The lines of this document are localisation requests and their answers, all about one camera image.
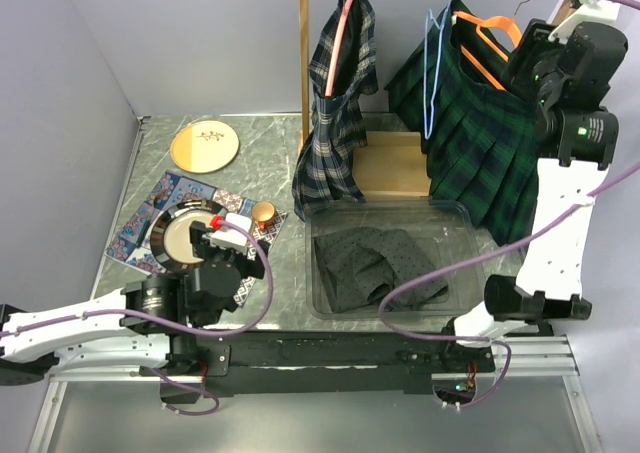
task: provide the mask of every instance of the patterned placemat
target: patterned placemat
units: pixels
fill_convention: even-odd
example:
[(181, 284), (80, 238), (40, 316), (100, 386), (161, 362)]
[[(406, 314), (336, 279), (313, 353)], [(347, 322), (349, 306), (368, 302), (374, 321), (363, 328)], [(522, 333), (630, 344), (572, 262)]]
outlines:
[[(153, 222), (163, 210), (183, 201), (203, 198), (221, 204), (230, 212), (247, 217), (251, 216), (251, 208), (256, 203), (255, 200), (250, 198), (244, 198), (221, 188), (166, 171), (160, 181), (156, 183), (156, 186), (153, 187), (146, 200), (140, 205), (140, 208), (107, 247), (107, 255), (127, 266), (146, 272), (162, 273), (166, 271), (151, 254), (149, 237), (151, 236), (152, 226), (147, 229), (144, 240), (136, 248), (140, 232), (147, 221), (150, 221), (153, 225)], [(265, 231), (254, 228), (254, 238), (266, 240), (273, 245), (287, 215), (288, 213), (277, 210), (273, 224), (267, 227)], [(249, 249), (249, 257), (255, 258), (254, 248)], [(242, 281), (238, 292), (234, 296), (238, 305), (242, 306), (247, 300), (249, 291), (251, 291), (254, 283), (255, 278), (247, 278)]]

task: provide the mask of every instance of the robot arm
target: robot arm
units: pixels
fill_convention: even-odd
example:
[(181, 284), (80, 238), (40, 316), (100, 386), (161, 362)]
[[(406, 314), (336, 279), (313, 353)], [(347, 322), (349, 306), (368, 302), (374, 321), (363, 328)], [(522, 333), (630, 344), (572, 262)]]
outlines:
[(591, 18), (602, 22), (565, 22), (555, 30), (533, 20), (502, 76), (507, 90), (537, 108), (539, 193), (533, 233), (572, 205), (580, 208), (530, 244), (517, 277), (489, 277), (484, 302), (454, 321), (458, 336), (499, 338), (528, 323), (584, 320), (591, 314), (580, 281), (595, 203), (588, 193), (604, 182), (613, 158), (618, 121), (600, 102), (626, 54), (627, 39), (609, 26), (617, 6), (612, 13), (608, 5), (584, 1), (587, 10), (609, 14)]
[[(247, 231), (246, 218), (233, 213), (228, 222)], [(234, 230), (214, 231), (192, 223), (189, 234), (203, 263), (182, 272), (153, 274), (111, 293), (83, 303), (39, 313), (0, 306), (0, 385), (41, 380), (47, 372), (101, 366), (164, 368), (183, 374), (198, 360), (192, 335), (120, 313), (87, 316), (98, 310), (136, 310), (183, 325), (217, 323), (222, 311), (234, 311), (233, 295), (243, 278), (262, 278), (264, 265), (250, 260), (246, 238)], [(268, 244), (259, 242), (266, 252)], [(20, 328), (58, 318), (70, 321), (33, 330)]]

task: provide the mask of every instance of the gray cloth with dots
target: gray cloth with dots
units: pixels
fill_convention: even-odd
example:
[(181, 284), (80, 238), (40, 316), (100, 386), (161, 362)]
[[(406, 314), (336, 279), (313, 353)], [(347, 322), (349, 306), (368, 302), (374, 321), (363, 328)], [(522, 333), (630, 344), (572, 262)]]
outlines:
[[(318, 236), (314, 239), (316, 261), (329, 306), (344, 313), (377, 304), (395, 287), (435, 267), (404, 230), (371, 227)], [(436, 278), (393, 300), (392, 310), (413, 310), (447, 288)]]

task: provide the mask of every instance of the wooden base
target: wooden base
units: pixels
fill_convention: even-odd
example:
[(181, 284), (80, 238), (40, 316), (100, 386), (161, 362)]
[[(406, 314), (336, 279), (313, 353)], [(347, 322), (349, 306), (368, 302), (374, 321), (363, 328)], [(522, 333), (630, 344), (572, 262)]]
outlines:
[(420, 133), (369, 131), (369, 146), (357, 148), (353, 177), (369, 201), (419, 198), (429, 195), (426, 155)]

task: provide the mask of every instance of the wooden frame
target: wooden frame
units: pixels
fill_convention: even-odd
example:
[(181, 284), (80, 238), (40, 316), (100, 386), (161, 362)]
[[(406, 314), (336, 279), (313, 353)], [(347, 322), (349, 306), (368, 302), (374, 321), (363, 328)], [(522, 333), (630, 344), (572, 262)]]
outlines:
[[(309, 0), (300, 0), (300, 72), (302, 96), (301, 145), (309, 137)], [(565, 0), (554, 18), (557, 24), (572, 13)], [(369, 133), (369, 146), (358, 149), (354, 158), (356, 183), (368, 199), (426, 196), (430, 180), (427, 178), (424, 157), (421, 157), (419, 133)], [(378, 159), (386, 159), (380, 164)]]

